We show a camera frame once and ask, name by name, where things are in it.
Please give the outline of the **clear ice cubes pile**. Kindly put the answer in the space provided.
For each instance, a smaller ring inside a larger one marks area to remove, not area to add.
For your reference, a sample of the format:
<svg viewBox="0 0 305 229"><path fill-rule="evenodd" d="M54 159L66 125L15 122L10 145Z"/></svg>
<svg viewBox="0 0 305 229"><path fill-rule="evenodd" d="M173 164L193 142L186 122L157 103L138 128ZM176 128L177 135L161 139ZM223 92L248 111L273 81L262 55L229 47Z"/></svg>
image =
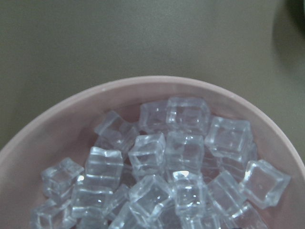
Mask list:
<svg viewBox="0 0 305 229"><path fill-rule="evenodd" d="M290 176L259 159L251 124L202 98L144 103L139 120L109 112L83 166L41 173L47 200L33 229L265 229Z"/></svg>

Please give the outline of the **pink bowl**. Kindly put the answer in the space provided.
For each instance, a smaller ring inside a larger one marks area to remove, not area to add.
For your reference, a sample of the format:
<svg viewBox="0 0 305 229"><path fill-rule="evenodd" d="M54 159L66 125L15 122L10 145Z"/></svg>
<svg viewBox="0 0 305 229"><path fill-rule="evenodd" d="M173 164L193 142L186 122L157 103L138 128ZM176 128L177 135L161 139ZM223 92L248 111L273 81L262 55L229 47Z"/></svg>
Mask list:
<svg viewBox="0 0 305 229"><path fill-rule="evenodd" d="M283 131L261 110L219 86L182 77L142 76L85 90L53 106L15 135L0 153L0 226L28 229L31 209L45 201L40 173L66 157L82 164L109 110L130 122L142 103L174 95L202 97L216 115L251 122L259 156L289 174L278 205L260 211L271 229L305 226L305 166Z"/></svg>

